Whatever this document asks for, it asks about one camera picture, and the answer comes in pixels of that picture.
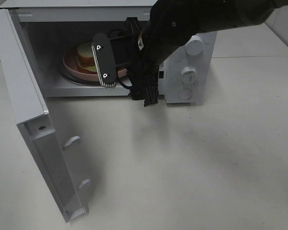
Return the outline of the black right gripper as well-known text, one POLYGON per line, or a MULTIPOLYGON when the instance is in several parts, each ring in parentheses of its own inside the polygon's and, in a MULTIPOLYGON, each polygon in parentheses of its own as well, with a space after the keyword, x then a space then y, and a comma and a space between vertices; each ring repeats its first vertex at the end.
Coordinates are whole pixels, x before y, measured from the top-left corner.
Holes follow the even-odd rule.
POLYGON ((136 17, 128 17, 124 35, 110 39, 116 68, 127 70, 126 76, 131 85, 126 85, 119 78, 116 82, 129 90, 128 96, 132 100, 143 100, 145 107, 158 103, 159 65, 149 59, 148 53, 162 23, 163 17, 160 17, 149 20, 141 27, 136 17))

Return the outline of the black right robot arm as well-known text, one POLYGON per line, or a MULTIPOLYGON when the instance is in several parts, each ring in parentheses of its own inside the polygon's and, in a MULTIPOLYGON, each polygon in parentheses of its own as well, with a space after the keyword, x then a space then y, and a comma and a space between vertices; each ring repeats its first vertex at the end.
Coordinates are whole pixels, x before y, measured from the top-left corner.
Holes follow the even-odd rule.
POLYGON ((131 86, 123 87, 144 106, 157 104, 159 65, 193 35, 259 25, 284 6, 288 0, 158 0, 144 27, 129 17, 127 30, 111 39, 126 47, 131 86))

